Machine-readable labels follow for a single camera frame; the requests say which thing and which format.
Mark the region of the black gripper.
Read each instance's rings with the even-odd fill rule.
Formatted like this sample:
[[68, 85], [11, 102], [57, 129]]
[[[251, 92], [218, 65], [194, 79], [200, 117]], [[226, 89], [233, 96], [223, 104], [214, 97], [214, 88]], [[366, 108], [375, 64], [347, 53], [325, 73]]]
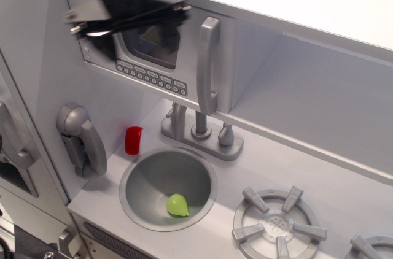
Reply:
[[100, 37], [138, 28], [165, 25], [175, 28], [187, 18], [188, 0], [79, 0], [64, 13], [71, 33]]

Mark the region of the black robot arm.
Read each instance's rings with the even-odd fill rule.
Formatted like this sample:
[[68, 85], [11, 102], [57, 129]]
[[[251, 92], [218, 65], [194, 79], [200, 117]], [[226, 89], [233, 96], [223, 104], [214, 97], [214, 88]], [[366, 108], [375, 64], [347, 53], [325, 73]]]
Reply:
[[89, 0], [64, 14], [71, 34], [103, 37], [142, 26], [177, 28], [187, 19], [187, 0]]

